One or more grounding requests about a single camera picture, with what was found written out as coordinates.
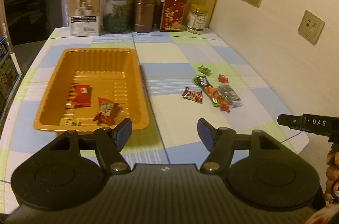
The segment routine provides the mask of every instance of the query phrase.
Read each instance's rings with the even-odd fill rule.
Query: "metal screw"
[[[203,165],[203,168],[208,171],[216,171],[220,168],[217,162],[207,162]]]
[[[112,170],[122,171],[127,169],[127,165],[124,162],[115,162],[111,165]]]

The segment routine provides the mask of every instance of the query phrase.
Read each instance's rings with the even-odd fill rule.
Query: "checkered tablecloth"
[[[290,114],[289,110],[253,69],[210,30],[203,35],[183,31],[69,37],[69,28],[57,28],[24,77],[2,132],[0,212],[10,213],[17,207],[10,185],[14,169],[56,137],[54,132],[33,129],[33,120],[57,61],[65,49],[88,47],[137,50],[150,125],[134,131],[122,151],[131,166],[195,163],[199,168],[208,155],[197,135],[199,118],[214,127],[231,127],[242,134],[263,129],[296,153],[308,143],[305,133],[277,124],[278,115]],[[242,107],[227,114],[213,107],[205,94],[202,104],[181,97],[185,87],[199,90],[192,79],[199,74],[197,67],[201,64],[213,70],[214,75],[208,78],[212,85],[219,84],[219,73],[229,78],[242,99]],[[82,151],[81,155],[96,162],[92,151]],[[246,151],[237,151],[233,161],[245,156]]]

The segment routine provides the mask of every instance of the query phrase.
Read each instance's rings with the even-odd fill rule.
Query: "plastic bin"
[[[90,107],[71,105],[76,95],[73,88],[75,84],[90,84]],[[47,85],[33,126],[38,130],[57,132],[75,129],[85,134],[99,127],[107,127],[106,124],[93,121],[99,110],[98,97],[107,98],[121,107],[114,119],[116,124],[124,118],[130,118],[133,129],[148,126],[140,69],[134,49],[66,49]],[[81,125],[60,125],[61,118],[79,119]]]

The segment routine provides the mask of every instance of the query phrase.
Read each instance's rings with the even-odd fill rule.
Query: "brown metallic canister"
[[[155,4],[156,0],[133,0],[132,29],[134,32],[152,31]]]

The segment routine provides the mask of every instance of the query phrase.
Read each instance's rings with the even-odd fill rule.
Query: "plastic jar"
[[[208,17],[208,10],[205,6],[192,4],[187,15],[186,30],[194,34],[202,34]]]
[[[126,31],[130,7],[131,0],[106,0],[102,18],[104,29],[110,33]]]

